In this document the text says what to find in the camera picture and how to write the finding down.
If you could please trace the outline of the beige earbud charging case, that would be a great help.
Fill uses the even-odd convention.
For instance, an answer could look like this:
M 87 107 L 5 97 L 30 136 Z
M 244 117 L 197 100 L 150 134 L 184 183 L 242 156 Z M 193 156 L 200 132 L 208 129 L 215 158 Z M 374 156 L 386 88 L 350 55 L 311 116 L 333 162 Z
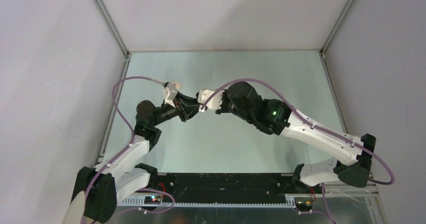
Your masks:
M 173 82 L 171 82 L 171 84 L 173 84 L 176 87 L 177 90 L 181 89 L 181 84 L 179 82 L 173 81 Z

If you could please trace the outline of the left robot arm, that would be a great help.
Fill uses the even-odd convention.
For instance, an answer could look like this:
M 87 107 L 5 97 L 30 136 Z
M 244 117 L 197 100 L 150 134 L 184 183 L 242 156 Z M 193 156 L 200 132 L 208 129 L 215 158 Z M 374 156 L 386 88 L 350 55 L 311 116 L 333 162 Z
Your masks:
M 94 167 L 79 170 L 71 203 L 63 223 L 84 223 L 85 219 L 105 223 L 115 213 L 119 203 L 134 192 L 144 189 L 155 192 L 159 185 L 155 167 L 137 164 L 157 144 L 162 132 L 157 126 L 174 117 L 185 122 L 204 109 L 204 101 L 188 97 L 178 90 L 165 87 L 163 103 L 155 106 L 141 101 L 136 107 L 136 124 L 130 127 L 126 145 L 112 157 Z

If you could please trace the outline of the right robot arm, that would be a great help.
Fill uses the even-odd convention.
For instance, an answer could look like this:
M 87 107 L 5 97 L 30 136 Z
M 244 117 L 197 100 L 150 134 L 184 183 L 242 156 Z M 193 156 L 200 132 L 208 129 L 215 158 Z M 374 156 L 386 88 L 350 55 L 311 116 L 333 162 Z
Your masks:
M 297 165 L 292 186 L 299 193 L 320 183 L 341 181 L 364 188 L 372 165 L 376 137 L 371 134 L 351 136 L 319 124 L 285 102 L 263 99 L 247 82 L 236 82 L 212 97 L 217 101 L 216 113 L 232 113 L 257 130 L 293 138 L 331 155 L 315 164 Z

